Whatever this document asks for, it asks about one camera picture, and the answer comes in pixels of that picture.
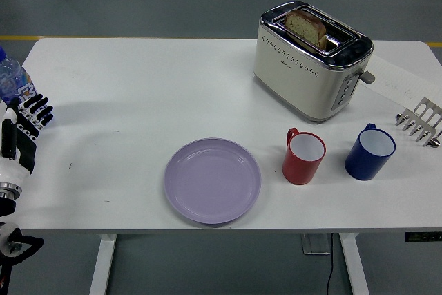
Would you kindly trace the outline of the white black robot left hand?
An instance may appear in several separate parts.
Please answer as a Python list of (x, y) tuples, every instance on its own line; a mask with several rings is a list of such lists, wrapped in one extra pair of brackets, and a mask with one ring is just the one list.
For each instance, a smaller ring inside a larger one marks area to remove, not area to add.
[(36, 140), (52, 120), (48, 98), (37, 94), (24, 101), (14, 98), (1, 122), (1, 181), (20, 184), (35, 167)]

